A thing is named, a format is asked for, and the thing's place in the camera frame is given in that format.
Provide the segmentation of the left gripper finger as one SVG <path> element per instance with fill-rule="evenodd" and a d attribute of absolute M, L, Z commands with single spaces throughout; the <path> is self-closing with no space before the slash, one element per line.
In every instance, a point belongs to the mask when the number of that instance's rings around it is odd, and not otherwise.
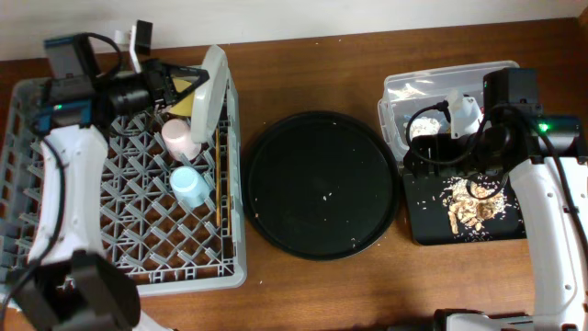
<path fill-rule="evenodd" d="M 188 81 L 192 85 L 201 86 L 209 80 L 209 72 L 206 69 L 169 63 L 165 67 L 173 78 Z"/>
<path fill-rule="evenodd" d="M 178 92 L 175 89 L 175 85 L 173 80 L 168 84 L 168 93 L 170 94 L 170 97 L 172 99 L 173 105 L 176 105 L 177 103 L 179 103 L 182 99 L 184 99 L 185 97 L 189 96 L 192 92 L 194 92 L 194 99 L 195 99 L 195 94 L 196 94 L 196 90 L 199 88 L 199 86 L 196 85 L 190 85 L 187 89 L 185 89 L 183 92 Z"/>

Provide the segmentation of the yellow bowl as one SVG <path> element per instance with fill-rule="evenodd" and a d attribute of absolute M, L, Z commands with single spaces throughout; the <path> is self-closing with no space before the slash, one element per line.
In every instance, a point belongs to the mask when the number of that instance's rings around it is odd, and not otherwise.
<path fill-rule="evenodd" d="M 190 82 L 183 80 L 183 79 L 180 79 L 180 78 L 174 78 L 173 82 L 175 85 L 175 89 L 178 92 L 183 92 L 185 89 L 187 89 L 191 85 Z M 193 101 L 194 101 L 194 92 L 192 92 L 189 96 L 182 99 L 176 105 L 170 107 L 167 110 L 167 112 L 171 115 L 190 118 L 192 115 Z"/>

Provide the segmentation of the light grey round plate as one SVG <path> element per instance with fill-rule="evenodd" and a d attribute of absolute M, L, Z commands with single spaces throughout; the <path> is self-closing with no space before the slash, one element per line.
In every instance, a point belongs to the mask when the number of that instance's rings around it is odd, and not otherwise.
<path fill-rule="evenodd" d="M 207 71 L 209 79 L 195 90 L 190 132 L 193 143 L 205 143 L 220 119 L 229 78 L 225 51 L 218 45 L 210 46 L 201 69 Z"/>

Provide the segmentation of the pink plastic cup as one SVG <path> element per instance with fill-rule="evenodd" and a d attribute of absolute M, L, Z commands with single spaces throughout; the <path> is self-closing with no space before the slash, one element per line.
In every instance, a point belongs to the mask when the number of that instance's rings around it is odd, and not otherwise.
<path fill-rule="evenodd" d="M 190 133 L 189 125 L 181 119 L 168 120 L 162 127 L 161 134 L 166 149 L 176 161 L 180 161 L 183 155 L 189 161 L 199 155 L 201 144 L 194 143 Z"/>

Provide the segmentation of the white paper napkin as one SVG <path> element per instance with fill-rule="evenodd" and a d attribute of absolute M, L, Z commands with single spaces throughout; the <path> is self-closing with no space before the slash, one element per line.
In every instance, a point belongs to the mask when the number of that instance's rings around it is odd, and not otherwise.
<path fill-rule="evenodd" d="M 412 122 L 409 129 L 409 137 L 415 138 L 424 135 L 436 135 L 441 129 L 441 123 L 435 118 L 421 117 Z"/>

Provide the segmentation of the light blue plastic cup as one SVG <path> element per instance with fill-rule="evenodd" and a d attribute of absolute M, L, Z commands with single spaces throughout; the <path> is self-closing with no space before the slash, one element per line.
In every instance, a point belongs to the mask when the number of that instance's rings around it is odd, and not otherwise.
<path fill-rule="evenodd" d="M 180 166 L 175 169 L 169 182 L 178 201 L 195 209 L 205 203 L 211 188 L 205 178 L 194 168 Z"/>

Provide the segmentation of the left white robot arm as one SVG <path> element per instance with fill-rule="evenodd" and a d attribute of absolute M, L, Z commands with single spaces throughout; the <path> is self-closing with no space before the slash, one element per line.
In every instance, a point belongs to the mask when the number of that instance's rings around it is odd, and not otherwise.
<path fill-rule="evenodd" d="M 83 32 L 48 39 L 52 77 L 43 86 L 30 131 L 40 141 L 40 222 L 26 268 L 6 277 L 6 302 L 38 330 L 155 330 L 133 279 L 106 258 L 100 227 L 103 166 L 119 116 L 171 107 L 209 80 L 208 71 L 151 59 L 132 74 L 102 71 Z"/>

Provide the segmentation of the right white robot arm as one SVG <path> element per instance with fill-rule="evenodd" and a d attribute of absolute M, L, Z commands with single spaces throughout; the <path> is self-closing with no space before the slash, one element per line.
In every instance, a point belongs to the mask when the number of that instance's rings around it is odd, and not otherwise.
<path fill-rule="evenodd" d="M 407 177 L 460 176 L 472 199 L 479 175 L 494 170 L 514 192 L 531 256 L 534 313 L 511 322 L 467 309 L 438 309 L 435 330 L 584 330 L 587 327 L 587 143 L 578 117 L 547 115 L 533 69 L 506 67 L 483 77 L 482 116 L 458 115 L 458 102 L 432 106 L 449 133 L 405 136 Z"/>

